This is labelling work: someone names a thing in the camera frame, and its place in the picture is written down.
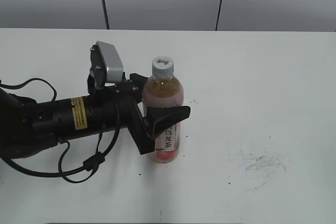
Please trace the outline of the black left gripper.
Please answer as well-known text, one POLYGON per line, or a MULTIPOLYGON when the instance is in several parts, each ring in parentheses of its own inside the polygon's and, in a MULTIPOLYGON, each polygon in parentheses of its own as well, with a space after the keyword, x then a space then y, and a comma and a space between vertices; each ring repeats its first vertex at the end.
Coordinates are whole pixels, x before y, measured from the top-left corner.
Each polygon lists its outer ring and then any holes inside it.
POLYGON ((175 106, 171 108, 147 107, 146 120, 149 129, 138 107, 138 95, 148 77, 137 73, 130 74, 131 81, 122 81, 113 86, 101 87, 102 104, 105 113, 105 130, 114 130, 111 143, 103 152, 109 154, 114 147, 121 128, 129 130, 141 155, 154 151, 154 140, 170 127, 190 117, 189 106, 175 106))

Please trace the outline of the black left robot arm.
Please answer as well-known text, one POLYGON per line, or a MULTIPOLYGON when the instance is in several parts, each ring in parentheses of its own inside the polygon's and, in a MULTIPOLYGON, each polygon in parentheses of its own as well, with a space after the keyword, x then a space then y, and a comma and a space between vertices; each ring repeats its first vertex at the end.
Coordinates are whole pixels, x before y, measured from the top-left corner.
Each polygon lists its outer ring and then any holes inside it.
POLYGON ((146 77, 95 88, 88 78, 87 96, 38 103, 13 94, 22 85, 1 85, 1 155, 26 158, 69 140, 126 128, 140 154, 154 151, 155 139, 189 118, 189 106, 150 108, 143 116, 138 107, 146 77))

